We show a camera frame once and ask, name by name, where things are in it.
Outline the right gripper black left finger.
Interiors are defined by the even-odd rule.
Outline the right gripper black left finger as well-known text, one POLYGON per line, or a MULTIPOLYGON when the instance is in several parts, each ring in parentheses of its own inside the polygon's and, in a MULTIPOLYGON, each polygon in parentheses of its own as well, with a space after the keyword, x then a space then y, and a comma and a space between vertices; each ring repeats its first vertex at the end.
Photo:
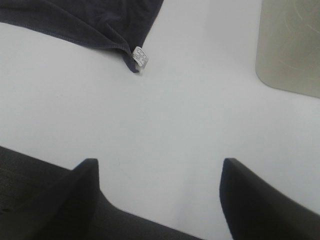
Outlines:
POLYGON ((86 159, 0 218, 2 240, 90 240, 100 195, 99 164, 86 159))

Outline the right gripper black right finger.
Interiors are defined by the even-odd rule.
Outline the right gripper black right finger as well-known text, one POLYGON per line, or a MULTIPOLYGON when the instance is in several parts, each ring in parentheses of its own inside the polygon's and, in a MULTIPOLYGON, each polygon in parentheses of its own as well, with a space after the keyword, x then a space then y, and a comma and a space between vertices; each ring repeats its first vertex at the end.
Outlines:
POLYGON ((318 240, 320 216, 287 197, 235 158, 223 161, 222 211, 234 240, 318 240))

